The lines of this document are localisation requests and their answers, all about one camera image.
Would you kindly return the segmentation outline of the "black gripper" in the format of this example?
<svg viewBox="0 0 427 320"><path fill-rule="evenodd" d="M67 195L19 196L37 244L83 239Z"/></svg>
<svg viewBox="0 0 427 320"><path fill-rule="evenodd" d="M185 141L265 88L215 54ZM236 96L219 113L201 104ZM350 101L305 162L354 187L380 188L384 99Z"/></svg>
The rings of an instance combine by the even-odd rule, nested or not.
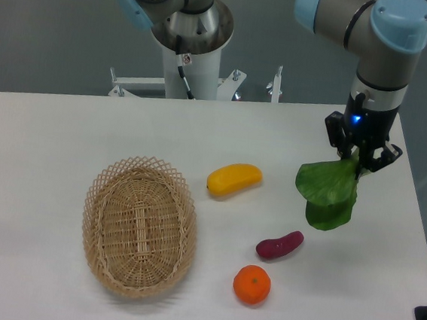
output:
<svg viewBox="0 0 427 320"><path fill-rule="evenodd" d="M403 151L397 145L388 143L389 132L395 122L399 107L386 111L374 111L363 106L358 98L350 96L344 115L334 111L325 118L329 144L337 149L341 159L349 159L353 145L359 147L355 180L367 172L378 172L394 163ZM379 157L374 156L381 148Z"/></svg>

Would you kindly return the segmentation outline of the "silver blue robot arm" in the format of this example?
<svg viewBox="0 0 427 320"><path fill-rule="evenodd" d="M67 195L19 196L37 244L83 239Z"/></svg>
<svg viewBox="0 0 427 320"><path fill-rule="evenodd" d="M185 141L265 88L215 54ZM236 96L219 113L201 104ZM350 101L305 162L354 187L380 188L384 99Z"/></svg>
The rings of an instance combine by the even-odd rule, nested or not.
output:
<svg viewBox="0 0 427 320"><path fill-rule="evenodd" d="M117 1L127 19L161 46L167 97L221 97L221 51L234 28L223 2ZM332 147L343 159L358 152L358 175L395 162L402 152L389 132L427 44L427 1L295 0L294 17L359 59L345 111L325 120Z"/></svg>

